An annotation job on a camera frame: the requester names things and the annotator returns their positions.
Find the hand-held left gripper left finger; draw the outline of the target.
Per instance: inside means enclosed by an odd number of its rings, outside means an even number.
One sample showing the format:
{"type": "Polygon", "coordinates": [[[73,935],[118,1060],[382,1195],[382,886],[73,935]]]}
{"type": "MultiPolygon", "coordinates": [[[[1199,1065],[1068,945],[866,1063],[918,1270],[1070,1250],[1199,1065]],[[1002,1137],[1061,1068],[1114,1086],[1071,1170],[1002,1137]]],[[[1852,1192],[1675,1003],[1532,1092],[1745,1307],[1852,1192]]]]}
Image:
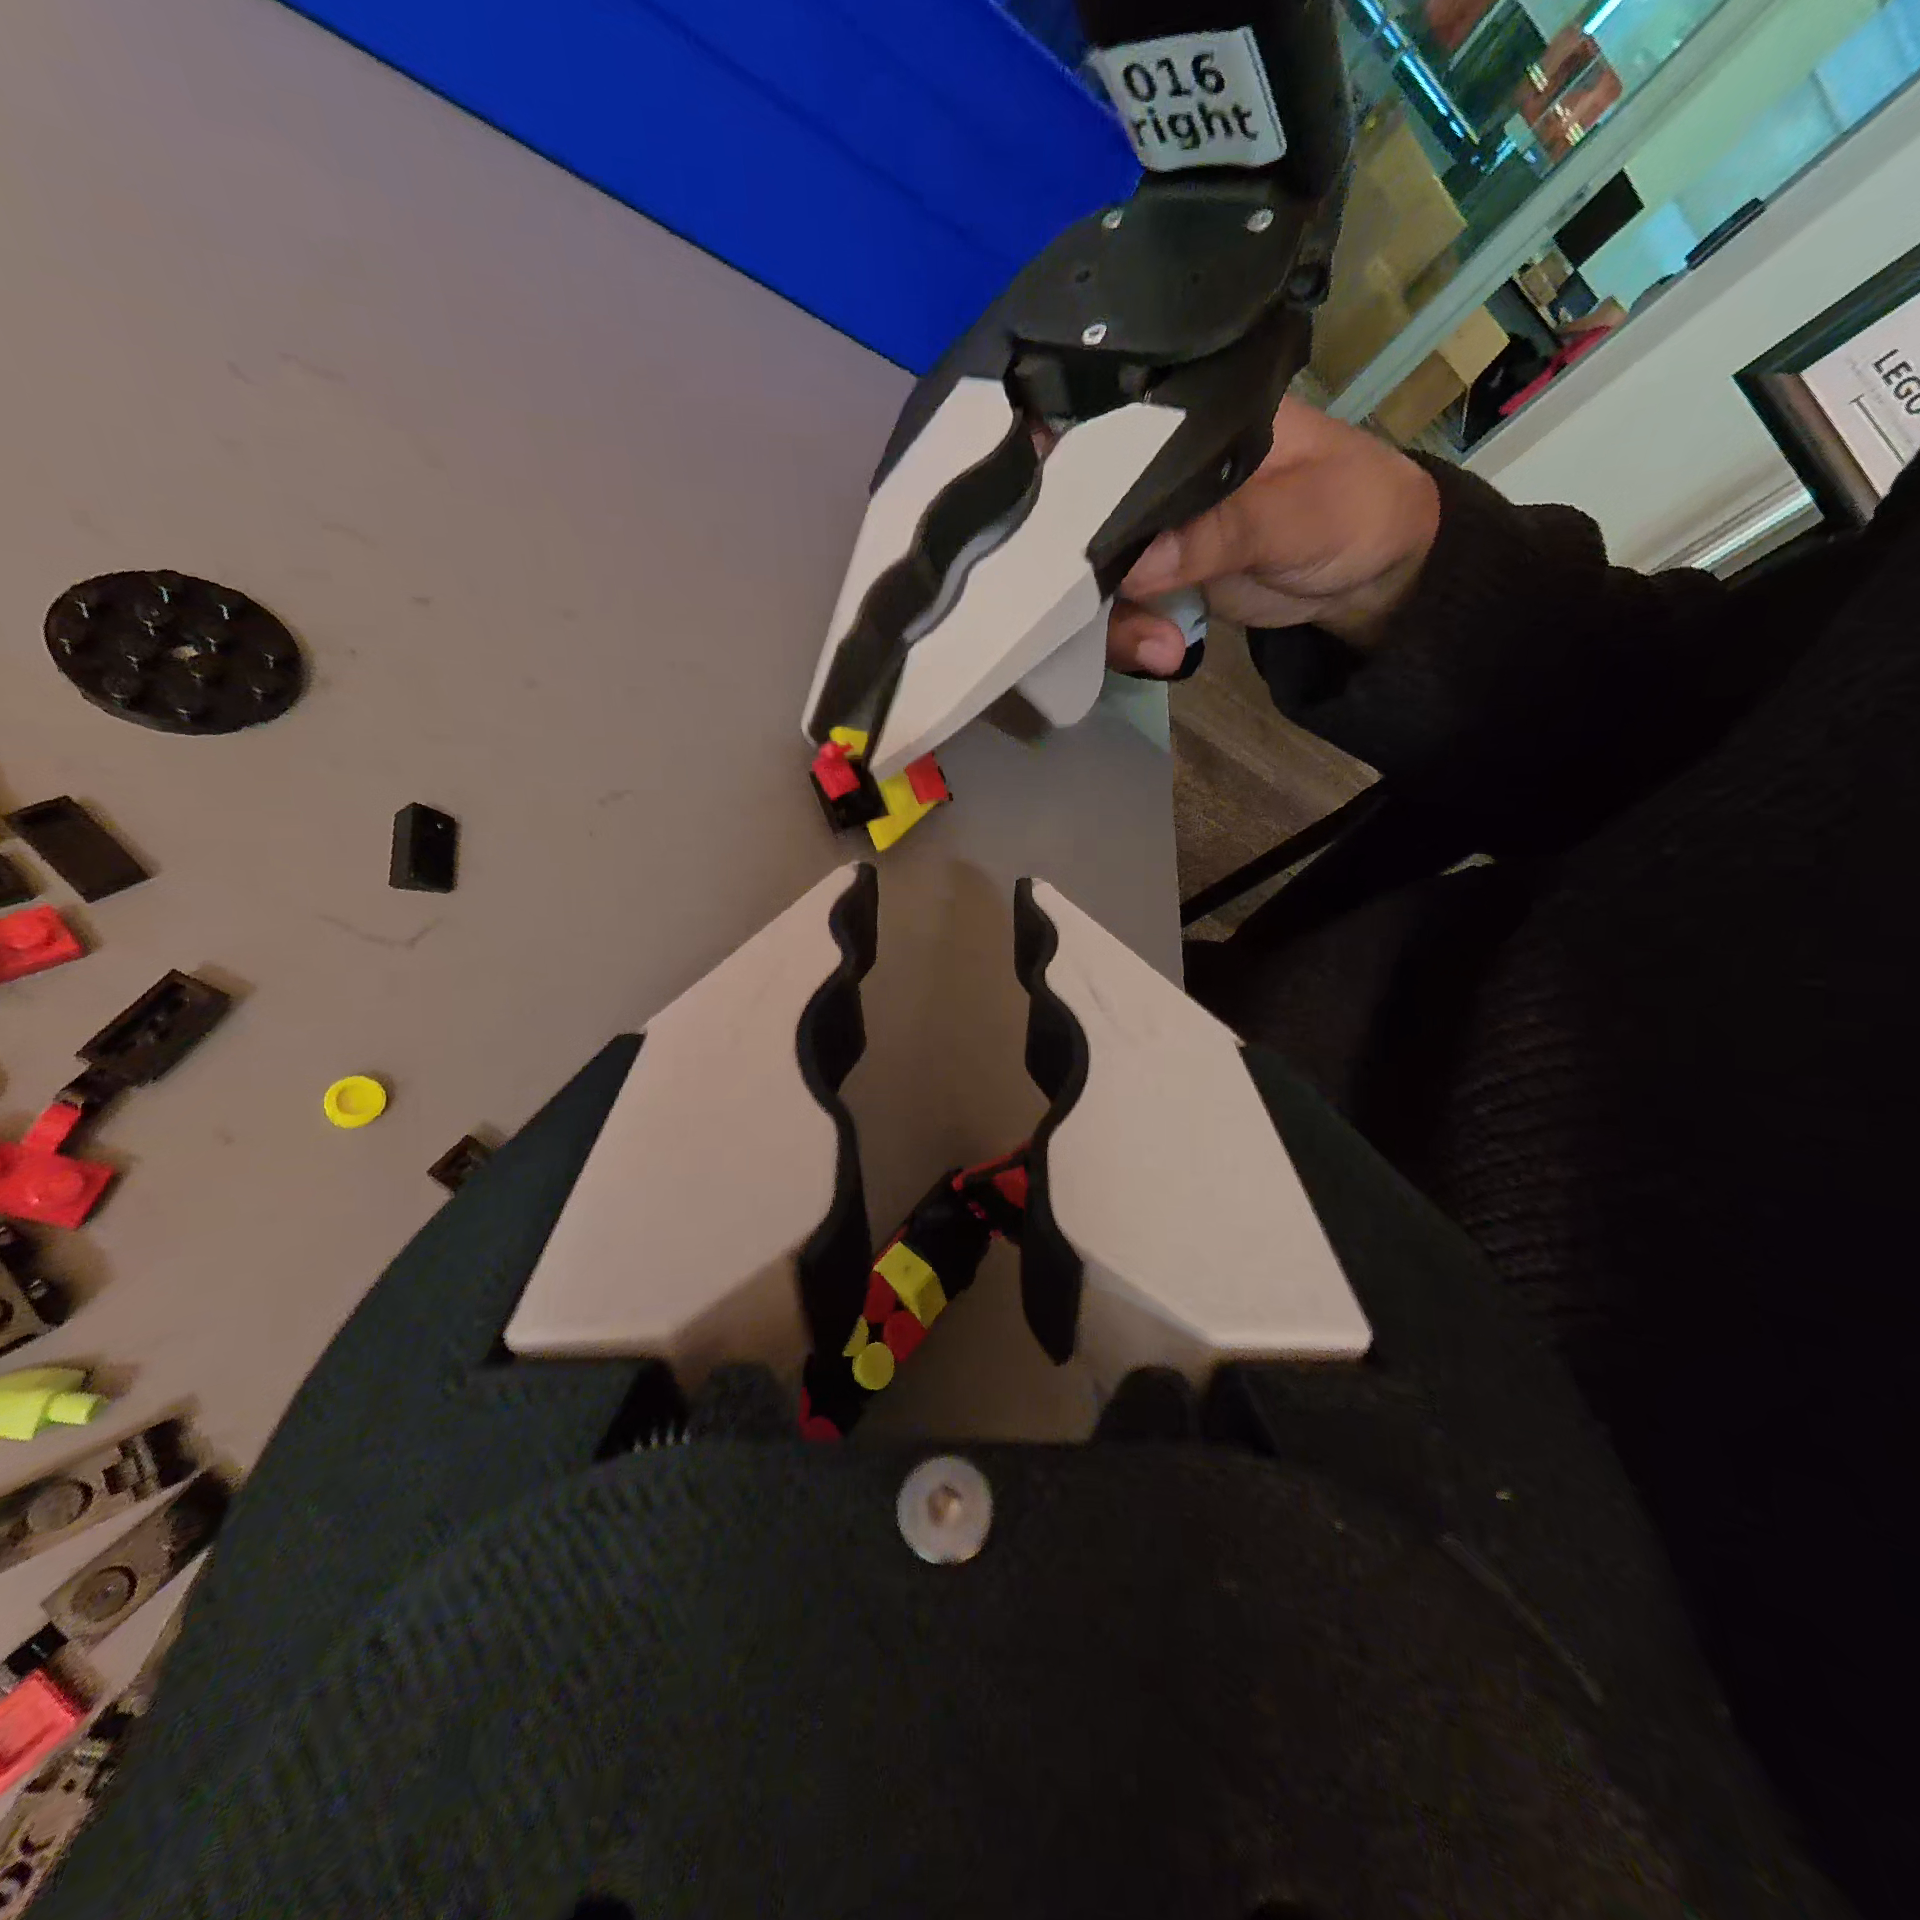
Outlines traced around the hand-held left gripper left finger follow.
{"type": "Polygon", "coordinates": [[[510,1353],[798,1375],[851,1320],[874,1241],[844,1086],[876,948],[877,873],[853,862],[650,1019],[510,1353]]]}

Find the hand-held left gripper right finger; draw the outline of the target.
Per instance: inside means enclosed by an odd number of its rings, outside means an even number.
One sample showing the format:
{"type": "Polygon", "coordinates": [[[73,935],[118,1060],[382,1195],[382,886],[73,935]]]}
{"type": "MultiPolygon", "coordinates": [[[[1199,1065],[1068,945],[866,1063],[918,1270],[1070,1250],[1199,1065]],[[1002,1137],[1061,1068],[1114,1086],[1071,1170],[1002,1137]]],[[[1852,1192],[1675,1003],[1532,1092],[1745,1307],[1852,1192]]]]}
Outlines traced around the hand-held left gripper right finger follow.
{"type": "Polygon", "coordinates": [[[1086,1375],[1357,1361],[1374,1331],[1235,1034],[1051,882],[1015,886],[1025,1322],[1086,1375]]]}

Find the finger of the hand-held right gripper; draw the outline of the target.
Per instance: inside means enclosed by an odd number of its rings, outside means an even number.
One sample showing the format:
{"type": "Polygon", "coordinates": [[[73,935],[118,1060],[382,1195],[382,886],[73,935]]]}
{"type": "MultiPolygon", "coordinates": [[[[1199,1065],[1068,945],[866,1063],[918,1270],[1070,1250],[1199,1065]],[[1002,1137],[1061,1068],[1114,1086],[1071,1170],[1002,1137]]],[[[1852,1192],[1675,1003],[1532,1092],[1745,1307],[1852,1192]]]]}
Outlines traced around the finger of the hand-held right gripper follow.
{"type": "Polygon", "coordinates": [[[946,612],[902,657],[870,742],[870,769],[898,774],[978,719],[1030,667],[1082,634],[1105,590],[1092,543],[1185,424],[1149,401],[1074,426],[1039,464],[1038,494],[946,612]]]}
{"type": "Polygon", "coordinates": [[[1039,452],[1004,385],[961,377],[870,494],[807,692],[809,744],[834,729],[877,744],[910,650],[1038,489],[1039,452]]]}

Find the small red yellow lego subassembly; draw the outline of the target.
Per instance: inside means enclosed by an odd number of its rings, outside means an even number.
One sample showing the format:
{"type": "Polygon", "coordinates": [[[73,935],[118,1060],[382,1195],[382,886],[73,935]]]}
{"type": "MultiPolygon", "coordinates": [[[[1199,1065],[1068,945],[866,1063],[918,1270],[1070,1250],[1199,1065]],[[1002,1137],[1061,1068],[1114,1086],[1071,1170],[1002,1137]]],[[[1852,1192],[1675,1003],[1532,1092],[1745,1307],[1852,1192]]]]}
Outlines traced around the small red yellow lego subassembly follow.
{"type": "Polygon", "coordinates": [[[809,790],[834,832],[865,832],[876,854],[898,846],[934,810],[953,800],[933,754],[901,774],[876,778],[869,766],[869,734],[834,727],[807,769],[809,790]]]}

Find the black and red lego assembly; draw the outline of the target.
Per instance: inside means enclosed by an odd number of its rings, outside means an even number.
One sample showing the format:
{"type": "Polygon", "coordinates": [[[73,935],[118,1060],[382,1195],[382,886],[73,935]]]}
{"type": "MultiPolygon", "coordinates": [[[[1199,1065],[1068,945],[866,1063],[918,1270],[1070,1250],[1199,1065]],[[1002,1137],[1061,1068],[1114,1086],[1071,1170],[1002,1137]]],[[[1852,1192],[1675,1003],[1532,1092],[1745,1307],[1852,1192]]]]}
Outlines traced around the black and red lego assembly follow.
{"type": "Polygon", "coordinates": [[[977,1283],[997,1244],[1025,1239],[1030,1144],[971,1169],[951,1169],[870,1263],[861,1307],[838,1348],[807,1358],[801,1439],[834,1446],[927,1342],[977,1283]]]}

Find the person's right forearm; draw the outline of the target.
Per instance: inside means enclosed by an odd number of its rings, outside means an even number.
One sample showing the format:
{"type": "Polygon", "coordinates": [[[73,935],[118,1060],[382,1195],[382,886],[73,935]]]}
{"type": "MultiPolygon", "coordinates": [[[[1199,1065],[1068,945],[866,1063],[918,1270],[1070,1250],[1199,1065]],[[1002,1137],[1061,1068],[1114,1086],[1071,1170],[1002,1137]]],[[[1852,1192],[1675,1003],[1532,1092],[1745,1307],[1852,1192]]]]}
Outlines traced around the person's right forearm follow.
{"type": "Polygon", "coordinates": [[[1817,679],[1846,657],[1868,674],[1887,657],[1915,702],[1915,464],[1869,523],[1730,583],[1614,564],[1585,512],[1414,464],[1438,532],[1374,643],[1258,630],[1249,654],[1289,722],[1461,832],[1461,851],[1570,849],[1709,764],[1775,697],[1812,719],[1834,702],[1817,679]]]}

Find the pile of loose lego pieces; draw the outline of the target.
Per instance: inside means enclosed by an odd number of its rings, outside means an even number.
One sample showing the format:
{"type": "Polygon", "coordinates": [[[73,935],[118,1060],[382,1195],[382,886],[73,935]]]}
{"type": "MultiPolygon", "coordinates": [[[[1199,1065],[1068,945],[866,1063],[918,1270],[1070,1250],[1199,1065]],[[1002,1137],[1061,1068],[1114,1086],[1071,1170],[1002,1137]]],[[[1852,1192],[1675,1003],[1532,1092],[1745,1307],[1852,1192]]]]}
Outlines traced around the pile of loose lego pieces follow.
{"type": "MultiPolygon", "coordinates": [[[[172,972],[135,998],[79,1051],[79,1074],[19,1140],[5,1144],[5,1307],[22,1328],[53,1294],[33,1274],[22,1228],[73,1233],[105,1201],[114,1172],[77,1140],[116,1100],[162,1080],[227,1019],[231,998],[172,972]]],[[[161,1499],[101,1564],[45,1603],[44,1628],[5,1660],[5,1916],[20,1916],[93,1818],[127,1732],[153,1699],[156,1646],[110,1705],[90,1699],[79,1657],[132,1618],[219,1528],[227,1489],[181,1423],[161,1423],[86,1456],[73,1472],[5,1499],[5,1567],[70,1532],[161,1499]]]]}

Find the black round lego plate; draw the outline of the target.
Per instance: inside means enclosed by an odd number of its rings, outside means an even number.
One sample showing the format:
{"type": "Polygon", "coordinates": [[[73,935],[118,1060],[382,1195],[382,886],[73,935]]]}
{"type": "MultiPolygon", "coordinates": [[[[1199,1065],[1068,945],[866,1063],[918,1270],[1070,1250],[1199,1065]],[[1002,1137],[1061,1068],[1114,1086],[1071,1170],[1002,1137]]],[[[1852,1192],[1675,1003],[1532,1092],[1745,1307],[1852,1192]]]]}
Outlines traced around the black round lego plate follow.
{"type": "Polygon", "coordinates": [[[300,638],[251,595],[175,570],[118,570],[49,607],[45,651],[84,705],[166,736],[229,736],[307,695],[300,638]]]}

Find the person's right hand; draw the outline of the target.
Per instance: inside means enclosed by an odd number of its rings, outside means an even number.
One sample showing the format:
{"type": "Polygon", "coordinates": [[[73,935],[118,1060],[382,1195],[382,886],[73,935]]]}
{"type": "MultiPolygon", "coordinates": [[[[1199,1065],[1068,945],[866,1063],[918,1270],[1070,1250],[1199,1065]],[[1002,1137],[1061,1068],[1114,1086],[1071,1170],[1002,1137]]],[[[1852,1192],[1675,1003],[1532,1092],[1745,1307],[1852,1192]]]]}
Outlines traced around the person's right hand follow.
{"type": "Polygon", "coordinates": [[[1111,670],[1151,682],[1185,672],[1185,631],[1161,610],[1175,593],[1199,593],[1246,631],[1315,630],[1354,650],[1374,644],[1405,603],[1438,537],[1434,473],[1300,396],[1287,396],[1270,426],[1262,464],[1161,532],[1123,578],[1111,670]]]}

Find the cardboard box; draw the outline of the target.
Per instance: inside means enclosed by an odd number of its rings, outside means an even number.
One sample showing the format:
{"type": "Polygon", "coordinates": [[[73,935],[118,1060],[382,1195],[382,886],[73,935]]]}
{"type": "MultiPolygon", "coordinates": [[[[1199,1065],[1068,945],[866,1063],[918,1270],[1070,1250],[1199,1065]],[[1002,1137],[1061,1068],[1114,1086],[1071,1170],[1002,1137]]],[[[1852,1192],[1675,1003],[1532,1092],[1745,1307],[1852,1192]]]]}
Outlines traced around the cardboard box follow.
{"type": "Polygon", "coordinates": [[[1391,441],[1413,443],[1457,402],[1508,348],[1503,326],[1476,306],[1372,415],[1391,441]]]}
{"type": "Polygon", "coordinates": [[[1341,394],[1413,320],[1422,290],[1457,264],[1465,218],[1402,111],[1361,128],[1329,298],[1313,328],[1313,376],[1341,394]]]}

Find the blue plastic bin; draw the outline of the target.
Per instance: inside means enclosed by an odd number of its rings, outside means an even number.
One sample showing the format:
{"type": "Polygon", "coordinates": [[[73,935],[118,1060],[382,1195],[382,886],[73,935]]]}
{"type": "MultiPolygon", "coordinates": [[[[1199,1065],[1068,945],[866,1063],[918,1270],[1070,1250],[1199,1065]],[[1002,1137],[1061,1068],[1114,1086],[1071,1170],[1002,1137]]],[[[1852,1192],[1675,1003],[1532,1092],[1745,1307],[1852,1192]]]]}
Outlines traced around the blue plastic bin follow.
{"type": "Polygon", "coordinates": [[[988,2],[293,12],[913,376],[1141,178],[988,2]]]}

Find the person's black knit sweater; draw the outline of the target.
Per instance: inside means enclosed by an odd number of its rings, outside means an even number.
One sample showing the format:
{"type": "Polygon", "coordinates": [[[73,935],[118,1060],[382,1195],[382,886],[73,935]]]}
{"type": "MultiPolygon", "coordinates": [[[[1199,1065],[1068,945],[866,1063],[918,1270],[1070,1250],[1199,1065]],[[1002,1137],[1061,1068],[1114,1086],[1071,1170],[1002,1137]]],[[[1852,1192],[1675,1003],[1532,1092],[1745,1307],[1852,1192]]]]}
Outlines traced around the person's black knit sweater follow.
{"type": "Polygon", "coordinates": [[[1438,876],[1300,878],[1190,983],[1553,1328],[1814,1856],[1915,1916],[1917,699],[1876,667],[1559,854],[1403,804],[1438,876]]]}

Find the glass display shelf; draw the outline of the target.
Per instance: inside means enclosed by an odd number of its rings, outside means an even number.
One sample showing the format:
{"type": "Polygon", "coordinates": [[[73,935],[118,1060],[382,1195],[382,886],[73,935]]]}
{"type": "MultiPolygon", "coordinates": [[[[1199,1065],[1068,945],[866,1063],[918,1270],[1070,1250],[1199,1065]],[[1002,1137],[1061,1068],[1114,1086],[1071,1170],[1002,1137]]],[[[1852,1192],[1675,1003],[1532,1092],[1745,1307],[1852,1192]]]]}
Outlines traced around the glass display shelf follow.
{"type": "Polygon", "coordinates": [[[1462,452],[1915,82],[1915,4],[1341,4],[1362,123],[1402,111],[1465,232],[1329,396],[1372,415],[1476,306],[1508,348],[1413,446],[1462,452]]]}

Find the black framed sign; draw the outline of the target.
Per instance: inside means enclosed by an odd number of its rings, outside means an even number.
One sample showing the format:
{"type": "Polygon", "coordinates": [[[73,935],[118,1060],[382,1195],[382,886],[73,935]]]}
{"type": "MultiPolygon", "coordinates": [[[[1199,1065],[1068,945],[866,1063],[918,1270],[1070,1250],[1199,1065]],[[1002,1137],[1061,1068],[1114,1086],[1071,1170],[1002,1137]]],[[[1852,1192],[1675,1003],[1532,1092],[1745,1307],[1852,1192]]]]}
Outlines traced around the black framed sign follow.
{"type": "Polygon", "coordinates": [[[1767,348],[1734,385],[1820,518],[1869,523],[1917,457],[1917,252],[1767,348]]]}

